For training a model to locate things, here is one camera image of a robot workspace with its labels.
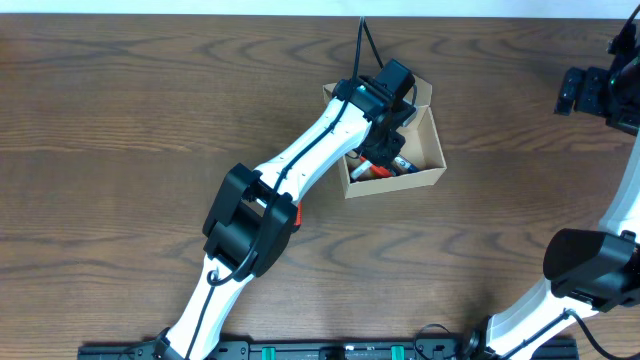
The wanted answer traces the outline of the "black white marker pen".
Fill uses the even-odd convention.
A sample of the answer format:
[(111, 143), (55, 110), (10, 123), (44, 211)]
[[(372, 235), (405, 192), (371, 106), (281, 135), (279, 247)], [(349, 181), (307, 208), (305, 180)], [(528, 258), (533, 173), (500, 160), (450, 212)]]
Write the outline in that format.
[(356, 181), (362, 174), (364, 174), (370, 168), (369, 164), (362, 163), (360, 166), (356, 167), (351, 173), (350, 178), (353, 181)]

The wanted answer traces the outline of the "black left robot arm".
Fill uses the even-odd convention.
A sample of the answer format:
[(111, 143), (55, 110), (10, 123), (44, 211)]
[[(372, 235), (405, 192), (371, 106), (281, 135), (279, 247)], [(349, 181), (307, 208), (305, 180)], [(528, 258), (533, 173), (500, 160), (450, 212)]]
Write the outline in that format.
[(374, 76), (336, 84), (320, 118), (271, 160), (224, 177), (203, 225), (203, 269), (178, 322), (157, 339), (156, 359), (204, 359), (245, 286), (262, 276), (286, 248), (308, 190), (350, 151), (393, 166), (405, 139), (399, 127), (416, 112), (412, 72), (396, 60)]

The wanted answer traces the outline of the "blue capped white marker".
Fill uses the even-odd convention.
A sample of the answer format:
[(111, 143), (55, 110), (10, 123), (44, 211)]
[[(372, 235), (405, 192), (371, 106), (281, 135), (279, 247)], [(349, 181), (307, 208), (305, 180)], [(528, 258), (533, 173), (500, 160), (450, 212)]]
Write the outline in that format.
[(393, 160), (393, 164), (394, 166), (399, 169), (401, 172), (403, 173), (417, 173), (420, 171), (419, 168), (417, 168), (415, 165), (413, 165), (409, 160), (407, 160), (406, 158), (404, 158), (401, 155), (398, 155), (394, 160)]

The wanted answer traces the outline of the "red black utility knife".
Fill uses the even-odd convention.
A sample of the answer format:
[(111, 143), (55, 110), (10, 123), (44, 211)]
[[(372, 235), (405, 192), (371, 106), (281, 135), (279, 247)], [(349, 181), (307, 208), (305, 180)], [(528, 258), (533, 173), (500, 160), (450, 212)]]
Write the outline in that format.
[(394, 174), (385, 167), (380, 167), (371, 164), (368, 170), (376, 177), (376, 178), (389, 178), (393, 177)]

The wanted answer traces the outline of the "orange utility knife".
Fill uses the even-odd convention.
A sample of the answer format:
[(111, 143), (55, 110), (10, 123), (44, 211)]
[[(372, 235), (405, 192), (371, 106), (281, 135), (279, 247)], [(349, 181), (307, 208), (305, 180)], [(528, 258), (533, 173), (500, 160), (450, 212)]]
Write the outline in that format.
[(297, 214), (296, 219), (292, 228), (292, 233), (297, 232), (302, 225), (302, 203), (297, 204)]

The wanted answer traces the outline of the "cardboard box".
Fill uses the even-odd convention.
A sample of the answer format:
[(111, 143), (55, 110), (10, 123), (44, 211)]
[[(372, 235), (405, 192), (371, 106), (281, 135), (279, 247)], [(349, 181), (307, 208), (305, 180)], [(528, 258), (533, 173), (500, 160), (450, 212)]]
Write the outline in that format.
[(407, 127), (400, 127), (398, 132), (406, 140), (400, 156), (418, 172), (410, 173), (408, 169), (395, 165), (397, 176), (380, 177), (370, 167), (353, 179), (351, 174), (363, 163), (364, 157), (356, 158), (356, 153), (351, 151), (337, 162), (346, 199), (432, 186), (444, 174), (447, 164), (431, 109), (432, 85), (417, 75), (415, 85), (417, 114)]

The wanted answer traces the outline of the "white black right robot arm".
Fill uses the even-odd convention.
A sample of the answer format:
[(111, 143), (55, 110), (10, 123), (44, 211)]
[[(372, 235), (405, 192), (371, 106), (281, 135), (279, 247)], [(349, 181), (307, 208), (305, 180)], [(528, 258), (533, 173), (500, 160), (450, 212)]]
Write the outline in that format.
[[(639, 136), (639, 52), (618, 50), (607, 69), (569, 69), (554, 111), (582, 112)], [(572, 324), (639, 303), (639, 150), (595, 230), (565, 228), (551, 239), (542, 278), (507, 310), (475, 330), (468, 359), (530, 359)]]

